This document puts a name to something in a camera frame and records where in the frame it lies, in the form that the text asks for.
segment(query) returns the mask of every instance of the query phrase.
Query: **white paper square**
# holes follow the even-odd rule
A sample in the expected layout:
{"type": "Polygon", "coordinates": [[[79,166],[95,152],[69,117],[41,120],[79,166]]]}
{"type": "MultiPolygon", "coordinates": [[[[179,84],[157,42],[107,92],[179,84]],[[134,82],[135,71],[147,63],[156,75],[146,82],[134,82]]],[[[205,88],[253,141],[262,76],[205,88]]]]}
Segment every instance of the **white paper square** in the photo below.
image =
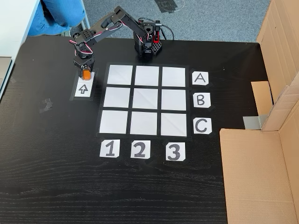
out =
{"type": "Polygon", "coordinates": [[[91,73],[92,77],[90,80],[83,80],[78,78],[75,97],[90,97],[93,87],[94,72],[91,73]]]}
{"type": "Polygon", "coordinates": [[[209,84],[209,73],[205,71],[194,71],[192,73],[193,85],[207,85],[209,84]]]}
{"type": "Polygon", "coordinates": [[[211,98],[209,92],[196,92],[193,94],[194,107],[209,108],[211,106],[211,98]]]}
{"type": "Polygon", "coordinates": [[[185,143],[184,142],[169,142],[166,145],[166,160],[168,161],[184,161],[185,143]]]}
{"type": "Polygon", "coordinates": [[[148,159],[150,158],[150,141],[133,141],[131,147],[131,158],[148,159]]]}
{"type": "Polygon", "coordinates": [[[186,90],[162,90],[162,110],[186,110],[186,90]]]}
{"type": "Polygon", "coordinates": [[[100,157],[116,158],[120,155],[121,140],[104,140],[101,143],[100,157]]]}
{"type": "Polygon", "coordinates": [[[159,67],[136,66],[135,85],[158,86],[159,67]]]}
{"type": "Polygon", "coordinates": [[[132,65],[110,65],[108,84],[131,85],[132,65]]]}
{"type": "Polygon", "coordinates": [[[210,118],[195,118],[193,120],[194,134],[209,134],[212,132],[212,120],[210,118]]]}
{"type": "Polygon", "coordinates": [[[185,68],[163,67],[162,86],[185,87],[185,68]]]}
{"type": "Polygon", "coordinates": [[[105,107],[128,107],[130,88],[107,87],[105,93],[105,107]]]}
{"type": "Polygon", "coordinates": [[[187,136],[186,114],[162,113],[161,135],[165,136],[187,136]]]}
{"type": "Polygon", "coordinates": [[[157,109],[158,90],[134,89],[133,108],[157,109]]]}
{"type": "Polygon", "coordinates": [[[157,113],[132,112],[130,134],[157,135],[157,113]]]}
{"type": "Polygon", "coordinates": [[[128,111],[102,112],[99,133],[125,134],[127,129],[128,111]]]}

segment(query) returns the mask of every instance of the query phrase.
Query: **leg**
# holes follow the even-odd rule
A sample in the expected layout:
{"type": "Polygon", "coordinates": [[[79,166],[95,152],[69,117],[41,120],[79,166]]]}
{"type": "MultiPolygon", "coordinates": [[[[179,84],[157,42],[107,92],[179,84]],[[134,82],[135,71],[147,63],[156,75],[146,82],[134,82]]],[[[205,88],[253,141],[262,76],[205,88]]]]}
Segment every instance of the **leg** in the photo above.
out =
{"type": "Polygon", "coordinates": [[[75,27],[85,17],[85,10],[80,0],[43,0],[43,2],[60,26],[75,27]]]}
{"type": "Polygon", "coordinates": [[[69,29],[69,27],[59,26],[56,22],[48,21],[43,14],[42,4],[39,3],[36,14],[32,20],[28,36],[37,36],[43,34],[56,35],[69,29]]]}

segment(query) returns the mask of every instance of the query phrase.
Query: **black table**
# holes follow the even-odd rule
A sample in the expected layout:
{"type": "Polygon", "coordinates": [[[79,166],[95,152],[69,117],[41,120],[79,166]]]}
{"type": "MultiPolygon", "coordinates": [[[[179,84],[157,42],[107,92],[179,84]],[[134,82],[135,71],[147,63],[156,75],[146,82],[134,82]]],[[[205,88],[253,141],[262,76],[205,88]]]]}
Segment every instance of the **black table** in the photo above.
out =
{"type": "Polygon", "coordinates": [[[256,43],[163,41],[151,61],[138,59],[133,39],[106,38],[94,47],[99,77],[94,98],[70,100],[76,75],[67,37],[23,44],[13,82],[0,102],[0,223],[227,223],[219,130],[244,128],[257,116],[251,81],[267,80],[256,43]],[[108,63],[155,63],[208,71],[212,135],[186,142],[186,160],[165,160],[164,140],[152,140],[152,162],[131,159],[121,139],[119,159],[100,158],[96,126],[108,63]],[[50,98],[51,110],[40,113],[50,98]]]}

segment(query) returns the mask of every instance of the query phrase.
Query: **orange block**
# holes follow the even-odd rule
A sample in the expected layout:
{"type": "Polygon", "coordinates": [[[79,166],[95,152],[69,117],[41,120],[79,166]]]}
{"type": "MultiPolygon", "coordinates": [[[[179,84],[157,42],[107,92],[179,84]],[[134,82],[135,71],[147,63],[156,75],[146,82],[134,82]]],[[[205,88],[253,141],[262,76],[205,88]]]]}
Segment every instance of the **orange block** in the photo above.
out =
{"type": "Polygon", "coordinates": [[[82,79],[90,80],[92,78],[92,73],[89,70],[82,71],[82,79]]]}

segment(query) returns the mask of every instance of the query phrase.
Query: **gray carpet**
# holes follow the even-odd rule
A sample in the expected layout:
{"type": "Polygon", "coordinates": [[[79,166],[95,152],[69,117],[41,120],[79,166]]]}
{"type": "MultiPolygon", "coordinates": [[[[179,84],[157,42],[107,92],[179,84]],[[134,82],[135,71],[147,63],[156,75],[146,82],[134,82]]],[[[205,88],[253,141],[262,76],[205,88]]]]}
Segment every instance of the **gray carpet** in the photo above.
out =
{"type": "MultiPolygon", "coordinates": [[[[169,26],[176,40],[255,42],[269,0],[174,0],[176,12],[162,13],[154,0],[84,0],[90,25],[120,5],[134,18],[148,17],[169,26]]],[[[165,29],[167,37],[171,33],[165,29]]],[[[132,38],[122,27],[111,37],[132,38]]]]}

